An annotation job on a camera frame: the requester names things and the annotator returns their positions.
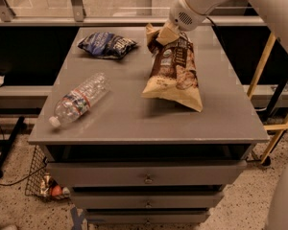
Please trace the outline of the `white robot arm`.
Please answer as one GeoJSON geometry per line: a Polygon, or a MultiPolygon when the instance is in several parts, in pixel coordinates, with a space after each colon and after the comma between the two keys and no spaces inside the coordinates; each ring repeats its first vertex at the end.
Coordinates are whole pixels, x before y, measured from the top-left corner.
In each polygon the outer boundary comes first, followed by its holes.
{"type": "MultiPolygon", "coordinates": [[[[175,0],[160,33],[163,43],[181,31],[192,31],[227,0],[175,0]]],[[[249,0],[288,54],[288,0],[249,0]]],[[[288,230],[288,164],[277,182],[264,230],[288,230]]]]}

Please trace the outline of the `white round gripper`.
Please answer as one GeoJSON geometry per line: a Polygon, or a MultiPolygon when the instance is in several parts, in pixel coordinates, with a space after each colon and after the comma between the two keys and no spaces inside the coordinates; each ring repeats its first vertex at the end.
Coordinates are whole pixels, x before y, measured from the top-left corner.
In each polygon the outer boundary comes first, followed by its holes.
{"type": "Polygon", "coordinates": [[[177,40],[180,30],[188,32],[196,29],[218,5],[227,1],[175,0],[170,8],[169,21],[159,30],[156,41],[167,45],[177,40]]]}

